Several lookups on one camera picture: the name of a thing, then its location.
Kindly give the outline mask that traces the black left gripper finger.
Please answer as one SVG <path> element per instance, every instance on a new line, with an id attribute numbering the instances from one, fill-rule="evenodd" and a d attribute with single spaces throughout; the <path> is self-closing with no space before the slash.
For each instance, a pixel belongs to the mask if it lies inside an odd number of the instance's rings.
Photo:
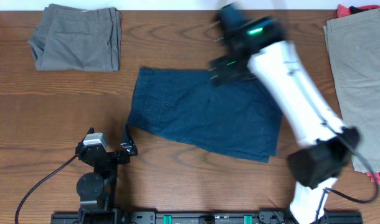
<path id="1" fill-rule="evenodd" d="M 77 143 L 77 146 L 81 146 L 83 144 L 83 141 L 85 140 L 86 136 L 88 134 L 93 134 L 93 133 L 94 133 L 94 128 L 90 127 L 89 130 L 87 131 L 87 133 L 85 134 L 85 136 L 83 137 L 83 139 Z"/>
<path id="2" fill-rule="evenodd" d="M 129 156 L 138 155 L 138 149 L 130 134 L 130 128 L 129 128 L 128 123 L 125 123 L 125 126 L 123 128 L 120 145 Z"/>

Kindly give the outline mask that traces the navy blue shorts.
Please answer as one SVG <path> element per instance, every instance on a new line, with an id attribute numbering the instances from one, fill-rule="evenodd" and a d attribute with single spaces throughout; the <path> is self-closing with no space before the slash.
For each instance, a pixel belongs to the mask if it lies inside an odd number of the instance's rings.
<path id="1" fill-rule="evenodd" d="M 268 163 L 282 112 L 256 79 L 216 86 L 206 70 L 141 68 L 128 122 L 170 141 Z"/>

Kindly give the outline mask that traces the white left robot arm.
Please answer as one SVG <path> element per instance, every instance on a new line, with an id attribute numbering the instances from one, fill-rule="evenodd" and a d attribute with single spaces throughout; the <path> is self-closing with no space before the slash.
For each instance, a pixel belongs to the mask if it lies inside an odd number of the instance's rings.
<path id="1" fill-rule="evenodd" d="M 130 163 L 130 157 L 138 154 L 127 124 L 123 128 L 120 146 L 120 151 L 107 152 L 108 143 L 103 133 L 90 128 L 75 148 L 78 159 L 93 167 L 93 172 L 84 174 L 77 182 L 79 224 L 130 222 L 125 212 L 115 208 L 118 166 Z"/>

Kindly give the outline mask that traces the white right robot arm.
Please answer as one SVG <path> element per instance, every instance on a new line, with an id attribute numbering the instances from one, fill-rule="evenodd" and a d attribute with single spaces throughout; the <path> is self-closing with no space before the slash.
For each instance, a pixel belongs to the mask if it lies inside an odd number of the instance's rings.
<path id="1" fill-rule="evenodd" d="M 325 213 L 324 205 L 359 143 L 324 100 L 302 65 L 283 26 L 271 17 L 256 21 L 224 9 L 216 16 L 228 54 L 211 62 L 219 84 L 257 78 L 290 123 L 300 146 L 287 158 L 294 198 L 285 223 L 361 223 L 360 215 Z"/>

